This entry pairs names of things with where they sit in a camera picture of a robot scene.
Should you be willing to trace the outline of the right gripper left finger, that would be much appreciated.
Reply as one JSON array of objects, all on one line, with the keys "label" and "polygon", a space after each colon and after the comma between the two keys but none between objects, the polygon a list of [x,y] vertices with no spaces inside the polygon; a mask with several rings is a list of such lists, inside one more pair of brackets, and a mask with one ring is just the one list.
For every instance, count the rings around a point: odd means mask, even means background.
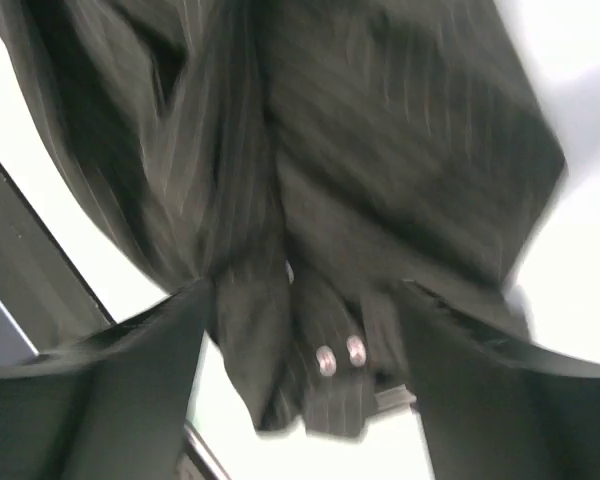
[{"label": "right gripper left finger", "polygon": [[172,479],[213,289],[0,367],[0,479]]}]

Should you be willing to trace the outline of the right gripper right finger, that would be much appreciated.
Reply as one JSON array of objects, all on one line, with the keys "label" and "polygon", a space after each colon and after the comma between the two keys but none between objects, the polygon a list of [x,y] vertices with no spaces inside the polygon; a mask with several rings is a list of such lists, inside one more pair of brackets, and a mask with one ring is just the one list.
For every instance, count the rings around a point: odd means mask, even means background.
[{"label": "right gripper right finger", "polygon": [[600,364],[402,285],[409,376],[438,479],[600,480]]}]

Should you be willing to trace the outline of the dark pinstriped long sleeve shirt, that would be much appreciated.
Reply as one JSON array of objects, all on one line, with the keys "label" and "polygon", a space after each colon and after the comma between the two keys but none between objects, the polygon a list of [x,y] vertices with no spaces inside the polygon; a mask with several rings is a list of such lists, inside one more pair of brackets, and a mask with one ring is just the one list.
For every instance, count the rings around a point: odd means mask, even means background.
[{"label": "dark pinstriped long sleeve shirt", "polygon": [[0,1],[91,220],[209,334],[254,428],[357,437],[406,383],[403,281],[524,337],[501,289],[561,176],[492,1]]}]

